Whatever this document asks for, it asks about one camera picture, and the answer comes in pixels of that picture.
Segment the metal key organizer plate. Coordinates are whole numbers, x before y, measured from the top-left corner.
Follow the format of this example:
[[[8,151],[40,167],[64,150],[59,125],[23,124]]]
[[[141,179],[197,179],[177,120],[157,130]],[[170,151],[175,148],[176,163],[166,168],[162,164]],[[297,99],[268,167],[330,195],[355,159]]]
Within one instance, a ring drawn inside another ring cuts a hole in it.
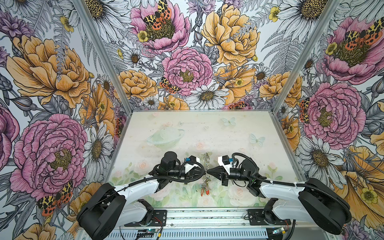
[[[208,170],[210,167],[210,155],[209,153],[204,153],[203,154],[203,162],[204,162],[204,169],[205,171]],[[209,189],[209,182],[211,181],[209,175],[205,174],[203,178],[203,183],[202,183],[202,188],[208,188]]]

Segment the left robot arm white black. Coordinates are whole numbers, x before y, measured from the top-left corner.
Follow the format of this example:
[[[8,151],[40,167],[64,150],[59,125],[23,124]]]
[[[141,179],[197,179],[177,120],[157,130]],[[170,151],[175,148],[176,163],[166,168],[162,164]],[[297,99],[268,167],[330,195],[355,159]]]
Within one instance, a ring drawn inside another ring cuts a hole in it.
[[[93,240],[105,239],[115,227],[162,224],[144,197],[172,182],[195,182],[205,173],[199,158],[190,156],[181,162],[175,152],[166,152],[160,163],[142,179],[115,187],[109,183],[101,185],[77,214],[77,222]]]

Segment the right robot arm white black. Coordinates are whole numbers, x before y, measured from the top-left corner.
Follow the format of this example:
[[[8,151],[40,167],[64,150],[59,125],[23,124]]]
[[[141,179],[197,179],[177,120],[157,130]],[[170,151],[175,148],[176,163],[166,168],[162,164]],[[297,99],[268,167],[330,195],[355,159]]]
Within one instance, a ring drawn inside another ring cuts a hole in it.
[[[334,235],[341,234],[343,226],[352,220],[350,205],[318,179],[281,182],[262,176],[257,164],[249,158],[238,165],[235,158],[227,156],[218,162],[219,166],[207,170],[207,174],[219,179],[223,186],[229,181],[243,181],[254,197],[269,200],[260,213],[249,213],[250,219],[268,225],[280,221],[315,223]]]

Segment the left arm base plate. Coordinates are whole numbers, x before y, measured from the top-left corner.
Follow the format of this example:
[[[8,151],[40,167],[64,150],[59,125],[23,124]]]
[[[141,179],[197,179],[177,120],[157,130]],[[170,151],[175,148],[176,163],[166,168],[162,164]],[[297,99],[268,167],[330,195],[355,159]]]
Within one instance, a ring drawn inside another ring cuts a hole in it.
[[[147,213],[143,220],[125,224],[125,227],[165,227],[167,223],[167,210],[153,210]]]

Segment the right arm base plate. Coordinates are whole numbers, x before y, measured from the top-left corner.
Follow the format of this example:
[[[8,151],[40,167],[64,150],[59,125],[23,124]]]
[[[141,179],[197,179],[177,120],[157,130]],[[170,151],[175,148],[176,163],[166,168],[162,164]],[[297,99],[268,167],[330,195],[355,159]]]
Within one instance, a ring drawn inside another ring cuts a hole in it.
[[[272,211],[248,209],[247,217],[251,226],[289,226],[291,220],[281,220]]]

